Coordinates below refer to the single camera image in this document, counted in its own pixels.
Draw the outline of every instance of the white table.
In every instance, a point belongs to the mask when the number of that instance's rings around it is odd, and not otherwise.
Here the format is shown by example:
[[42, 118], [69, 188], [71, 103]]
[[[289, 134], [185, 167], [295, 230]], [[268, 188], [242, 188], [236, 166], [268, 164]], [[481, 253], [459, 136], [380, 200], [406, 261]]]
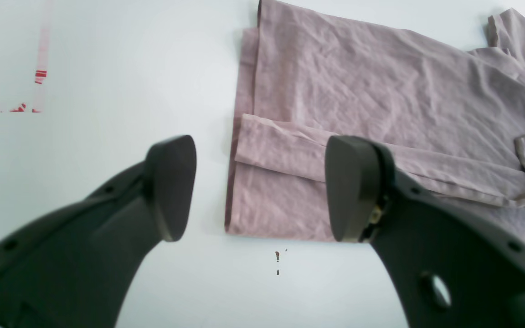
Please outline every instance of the white table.
[[[4, 45], [17, 42], [17, 24], [39, 19], [40, 0], [15, 2], [13, 18], [12, 0], [0, 0]], [[525, 0], [289, 2], [462, 50], [486, 46], [487, 16], [525, 15]], [[55, 0], [53, 9], [43, 112], [0, 113], [0, 239], [187, 133], [198, 153], [187, 230], [144, 260], [118, 327], [407, 326], [369, 245], [225, 235], [240, 35], [256, 24], [256, 0]], [[1, 49], [4, 73], [20, 75], [29, 51]]]

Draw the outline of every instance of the folded shirt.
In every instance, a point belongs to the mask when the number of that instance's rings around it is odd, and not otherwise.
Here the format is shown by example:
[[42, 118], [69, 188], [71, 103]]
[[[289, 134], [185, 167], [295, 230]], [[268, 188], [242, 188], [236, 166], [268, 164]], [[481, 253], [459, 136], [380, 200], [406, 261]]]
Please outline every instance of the folded shirt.
[[243, 35], [227, 232], [333, 240], [323, 157], [337, 133], [384, 143], [424, 187], [525, 238], [504, 224], [525, 219], [525, 18], [490, 17], [489, 45], [262, 0]]

